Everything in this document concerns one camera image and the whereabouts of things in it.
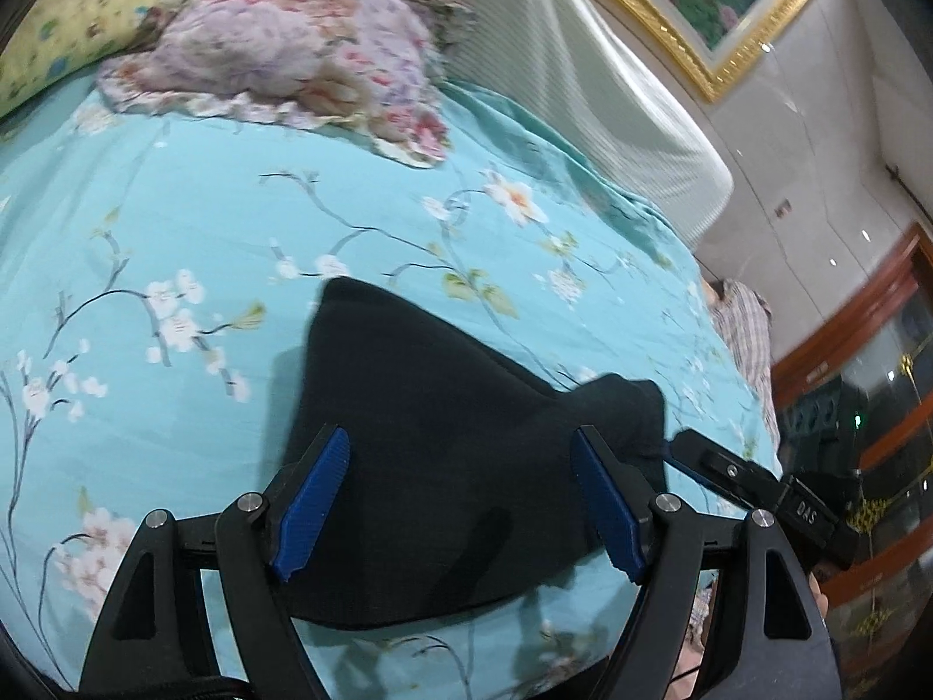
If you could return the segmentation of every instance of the folded black garment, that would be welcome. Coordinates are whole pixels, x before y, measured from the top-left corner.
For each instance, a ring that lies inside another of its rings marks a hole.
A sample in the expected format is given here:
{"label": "folded black garment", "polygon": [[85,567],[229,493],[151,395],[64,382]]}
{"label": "folded black garment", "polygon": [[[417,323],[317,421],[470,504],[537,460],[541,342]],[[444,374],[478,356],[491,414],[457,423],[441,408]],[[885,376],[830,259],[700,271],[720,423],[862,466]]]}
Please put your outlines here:
{"label": "folded black garment", "polygon": [[614,374],[558,392],[440,318],[378,287],[329,282],[308,334],[283,465],[323,424],[350,470],[309,565],[286,585],[297,618],[363,629],[524,593],[599,544],[570,469],[593,424],[665,488],[664,399]]}

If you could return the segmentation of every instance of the teal sheet fold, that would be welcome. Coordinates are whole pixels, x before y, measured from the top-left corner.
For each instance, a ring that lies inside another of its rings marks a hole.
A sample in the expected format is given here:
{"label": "teal sheet fold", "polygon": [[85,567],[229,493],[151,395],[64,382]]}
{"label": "teal sheet fold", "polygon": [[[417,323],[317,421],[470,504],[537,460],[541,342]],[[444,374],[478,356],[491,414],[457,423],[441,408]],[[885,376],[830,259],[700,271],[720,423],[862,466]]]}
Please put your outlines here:
{"label": "teal sheet fold", "polygon": [[[148,510],[218,512],[272,478],[334,276],[557,387],[655,380],[668,436],[695,428],[773,468],[760,403],[657,209],[503,97],[449,85],[443,111],[454,146],[432,170],[338,132],[115,115],[89,74],[0,128],[0,617],[48,675],[76,684]],[[218,577],[204,582],[222,669],[241,676]],[[335,700],[530,697],[606,655],[635,596],[594,554],[462,618],[297,630]]]}

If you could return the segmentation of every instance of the bed sheet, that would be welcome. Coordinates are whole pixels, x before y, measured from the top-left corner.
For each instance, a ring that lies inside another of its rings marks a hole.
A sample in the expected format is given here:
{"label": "bed sheet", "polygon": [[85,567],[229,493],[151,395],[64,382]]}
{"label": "bed sheet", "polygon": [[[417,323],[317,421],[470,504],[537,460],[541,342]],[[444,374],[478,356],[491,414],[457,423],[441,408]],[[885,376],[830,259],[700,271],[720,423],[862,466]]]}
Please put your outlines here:
{"label": "bed sheet", "polygon": [[[390,287],[555,386],[656,380],[669,436],[696,428],[773,467],[655,207],[508,100],[444,91],[454,148],[435,170],[339,131],[115,115],[87,72],[0,128],[0,617],[60,683],[149,509],[217,512],[272,478],[330,277]],[[241,676],[204,582],[221,667]],[[603,657],[635,596],[594,554],[460,618],[297,629],[334,698],[528,697]]]}

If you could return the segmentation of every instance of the metal screw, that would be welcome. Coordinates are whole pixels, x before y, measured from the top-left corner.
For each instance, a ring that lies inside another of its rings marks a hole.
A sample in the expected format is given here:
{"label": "metal screw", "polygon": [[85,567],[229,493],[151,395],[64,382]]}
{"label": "metal screw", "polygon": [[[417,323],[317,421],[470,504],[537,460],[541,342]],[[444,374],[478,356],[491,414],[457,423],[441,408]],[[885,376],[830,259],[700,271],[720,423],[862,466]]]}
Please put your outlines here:
{"label": "metal screw", "polygon": [[663,510],[665,513],[675,513],[680,509],[682,503],[680,498],[677,495],[671,495],[670,493],[664,493],[663,495],[658,495],[654,498],[655,505],[659,509]]}
{"label": "metal screw", "polygon": [[761,508],[752,511],[752,521],[755,522],[756,526],[760,526],[762,529],[774,526],[774,517],[771,515],[771,512]]}
{"label": "metal screw", "polygon": [[164,510],[151,510],[146,515],[146,526],[150,529],[157,529],[169,520],[169,514]]}
{"label": "metal screw", "polygon": [[258,492],[247,492],[245,495],[240,495],[236,501],[236,507],[247,513],[252,513],[261,505],[262,495]]}

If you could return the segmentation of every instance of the blue gripper pad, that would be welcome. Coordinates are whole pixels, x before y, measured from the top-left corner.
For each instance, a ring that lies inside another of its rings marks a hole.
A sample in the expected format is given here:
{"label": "blue gripper pad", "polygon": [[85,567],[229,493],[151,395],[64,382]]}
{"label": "blue gripper pad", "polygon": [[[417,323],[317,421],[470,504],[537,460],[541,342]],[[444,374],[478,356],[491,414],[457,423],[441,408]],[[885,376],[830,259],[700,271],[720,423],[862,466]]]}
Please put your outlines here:
{"label": "blue gripper pad", "polygon": [[612,565],[628,574],[633,582],[642,582],[647,562],[640,549],[636,519],[580,430],[570,443],[570,465],[583,492],[590,521],[599,532]]}
{"label": "blue gripper pad", "polygon": [[279,523],[272,570],[281,582],[308,565],[349,465],[350,438],[342,428],[334,429]]}

